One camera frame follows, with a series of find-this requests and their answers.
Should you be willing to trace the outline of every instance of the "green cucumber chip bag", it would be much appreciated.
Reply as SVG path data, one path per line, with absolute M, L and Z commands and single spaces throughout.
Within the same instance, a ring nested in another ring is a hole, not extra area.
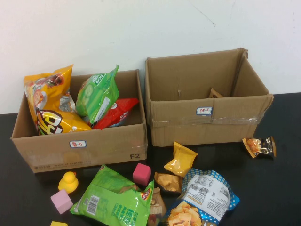
M 119 96 L 115 75 L 119 66 L 110 73 L 94 74 L 85 81 L 77 95 L 76 111 L 90 123 L 100 120 L 113 106 Z
M 110 226 L 144 226 L 151 210 L 154 181 L 144 192 L 130 180 L 102 165 L 70 212 Z

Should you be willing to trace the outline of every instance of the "small snack packet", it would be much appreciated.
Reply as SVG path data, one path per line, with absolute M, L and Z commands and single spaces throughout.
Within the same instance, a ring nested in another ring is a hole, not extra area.
M 223 96 L 219 93 L 216 92 L 214 88 L 211 88 L 209 98 L 222 98 Z
M 229 184 L 213 170 L 192 168 L 185 176 L 180 198 L 162 218 L 166 226 L 217 226 L 239 198 Z
M 70 212 L 110 226 L 146 225 L 151 210 L 154 181 L 144 192 L 119 173 L 102 165 Z
M 82 117 L 88 116 L 91 124 L 100 120 L 119 96 L 114 80 L 118 68 L 117 65 L 109 73 L 92 75 L 79 90 L 76 111 Z
M 152 194 L 152 200 L 150 204 L 150 215 L 147 220 L 147 226 L 157 226 L 165 213 L 166 207 L 160 195 L 160 188 L 156 187 Z
M 252 158 L 257 157 L 260 154 L 276 157 L 276 145 L 272 136 L 266 139 L 243 138 L 243 142 Z
M 121 98 L 116 100 L 108 113 L 99 121 L 91 125 L 93 129 L 104 129 L 108 127 L 121 126 L 129 111 L 137 104 L 137 98 Z
M 91 130 L 74 110 L 69 93 L 72 67 L 24 78 L 29 110 L 39 135 Z
M 174 142 L 174 159 L 164 166 L 166 170 L 175 175 L 184 177 L 192 167 L 193 161 L 198 154 L 194 151 Z
M 166 191 L 181 193 L 182 177 L 156 172 L 155 181 Z

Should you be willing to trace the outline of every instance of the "yellow rubber duck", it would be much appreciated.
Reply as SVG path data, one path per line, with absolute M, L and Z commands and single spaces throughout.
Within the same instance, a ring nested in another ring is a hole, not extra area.
M 65 190 L 67 194 L 74 192 L 79 185 L 79 180 L 75 176 L 75 172 L 66 172 L 58 184 L 58 190 Z

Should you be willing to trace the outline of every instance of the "empty cardboard box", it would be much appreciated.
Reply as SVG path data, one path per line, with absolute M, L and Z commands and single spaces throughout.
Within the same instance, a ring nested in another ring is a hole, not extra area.
M 81 84 L 91 75 L 72 76 L 74 100 Z M 26 96 L 23 96 L 12 140 L 33 172 L 63 170 L 146 159 L 147 135 L 138 70 L 118 72 L 119 98 L 136 97 L 124 126 L 37 136 Z
M 273 101 L 247 50 L 148 58 L 146 114 L 154 146 L 211 144 L 253 137 Z M 214 88 L 224 98 L 208 98 Z

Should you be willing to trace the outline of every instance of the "light pink foam cube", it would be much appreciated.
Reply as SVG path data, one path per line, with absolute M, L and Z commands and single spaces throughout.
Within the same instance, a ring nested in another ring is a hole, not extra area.
M 73 203 L 65 190 L 59 191 L 50 198 L 60 214 L 66 212 L 73 206 Z
M 138 163 L 135 171 L 133 172 L 133 181 L 135 183 L 147 186 L 151 177 L 151 168 L 149 166 Z

